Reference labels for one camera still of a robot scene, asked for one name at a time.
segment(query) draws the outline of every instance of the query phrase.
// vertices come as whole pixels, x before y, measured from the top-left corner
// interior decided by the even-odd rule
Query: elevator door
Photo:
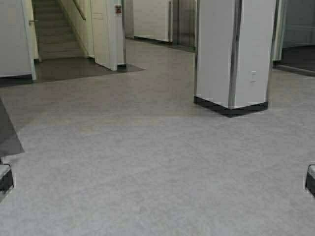
[[[196,0],[178,1],[178,44],[195,46]]]

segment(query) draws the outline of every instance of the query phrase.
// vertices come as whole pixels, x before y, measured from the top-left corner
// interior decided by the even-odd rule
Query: door handle
[[[29,25],[31,26],[32,23],[38,22],[38,20],[29,20]]]

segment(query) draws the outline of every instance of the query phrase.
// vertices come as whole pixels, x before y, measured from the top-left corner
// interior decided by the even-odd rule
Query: fire alarm pull station
[[[121,5],[115,5],[116,14],[122,13],[122,6]]]

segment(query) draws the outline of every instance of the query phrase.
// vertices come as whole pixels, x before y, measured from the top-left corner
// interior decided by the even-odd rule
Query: square pillar
[[[277,0],[199,0],[196,104],[228,117],[268,108]]]

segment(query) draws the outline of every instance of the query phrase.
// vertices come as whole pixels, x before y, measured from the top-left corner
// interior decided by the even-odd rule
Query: stairwell wall
[[[89,0],[77,0],[79,7],[85,14],[84,20],[73,0],[58,0],[67,16],[78,42],[87,57],[94,57],[93,34],[91,23],[91,6]]]

